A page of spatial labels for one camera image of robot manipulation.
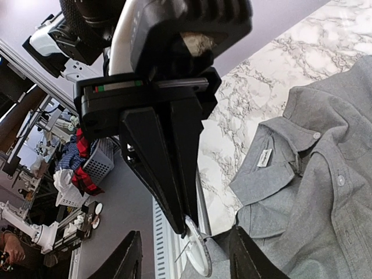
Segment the red plaid shirt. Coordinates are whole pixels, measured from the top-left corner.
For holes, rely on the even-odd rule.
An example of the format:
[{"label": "red plaid shirt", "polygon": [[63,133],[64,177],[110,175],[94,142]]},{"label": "red plaid shirt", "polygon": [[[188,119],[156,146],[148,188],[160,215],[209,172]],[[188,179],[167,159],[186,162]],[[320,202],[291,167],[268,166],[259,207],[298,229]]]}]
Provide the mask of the red plaid shirt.
[{"label": "red plaid shirt", "polygon": [[[90,143],[84,137],[81,129],[77,130],[77,149],[79,150],[79,155],[82,158],[89,158],[90,156]],[[83,170],[83,166],[80,166],[74,172],[72,178],[72,183],[80,190],[80,193],[88,193],[91,196],[97,196],[98,194],[104,193],[104,190],[100,189],[93,183],[90,176]]]}]

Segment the marble countertop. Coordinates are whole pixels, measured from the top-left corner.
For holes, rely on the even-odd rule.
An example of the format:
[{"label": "marble countertop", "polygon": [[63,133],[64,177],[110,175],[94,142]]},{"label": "marble countertop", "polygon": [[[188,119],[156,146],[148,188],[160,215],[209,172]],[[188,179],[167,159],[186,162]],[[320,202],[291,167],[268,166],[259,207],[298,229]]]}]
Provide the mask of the marble countertop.
[{"label": "marble countertop", "polygon": [[296,85],[346,71],[372,54],[372,0],[333,0],[226,76],[204,121],[199,168],[213,234],[229,230],[241,207],[229,188],[257,125],[280,116]]}]

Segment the gray button-down shirt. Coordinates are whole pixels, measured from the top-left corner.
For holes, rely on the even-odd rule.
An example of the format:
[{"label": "gray button-down shirt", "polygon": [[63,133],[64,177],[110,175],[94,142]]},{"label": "gray button-down shirt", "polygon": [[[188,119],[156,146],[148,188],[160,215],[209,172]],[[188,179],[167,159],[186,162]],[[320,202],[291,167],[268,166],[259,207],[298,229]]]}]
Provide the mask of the gray button-down shirt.
[{"label": "gray button-down shirt", "polygon": [[237,220],[291,278],[372,278],[372,57],[295,87],[231,183]]}]

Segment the shirt label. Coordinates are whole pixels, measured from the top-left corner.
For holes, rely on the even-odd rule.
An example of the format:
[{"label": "shirt label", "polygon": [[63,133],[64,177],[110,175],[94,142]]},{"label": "shirt label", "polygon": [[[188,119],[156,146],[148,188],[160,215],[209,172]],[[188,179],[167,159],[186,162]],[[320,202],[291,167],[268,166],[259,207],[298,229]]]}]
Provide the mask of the shirt label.
[{"label": "shirt label", "polygon": [[266,167],[267,166],[267,163],[270,160],[270,156],[271,156],[272,151],[273,151],[272,149],[264,149],[262,151],[262,154],[261,154],[261,157],[258,161],[257,167]]}]

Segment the gray plastic basket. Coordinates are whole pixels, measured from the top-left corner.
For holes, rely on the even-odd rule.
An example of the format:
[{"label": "gray plastic basket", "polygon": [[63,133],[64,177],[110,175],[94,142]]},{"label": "gray plastic basket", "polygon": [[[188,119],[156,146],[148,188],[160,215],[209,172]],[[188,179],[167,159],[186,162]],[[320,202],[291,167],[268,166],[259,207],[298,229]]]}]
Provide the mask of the gray plastic basket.
[{"label": "gray plastic basket", "polygon": [[85,163],[83,169],[89,174],[93,183],[98,185],[113,168],[113,143],[107,138],[100,139],[96,149]]},{"label": "gray plastic basket", "polygon": [[[93,183],[98,185],[114,168],[114,146],[109,139],[100,139],[97,146],[85,163],[83,169],[89,174]],[[65,205],[80,208],[89,198],[87,193],[81,196],[79,190],[72,186],[64,194],[58,193],[56,206]]]}]

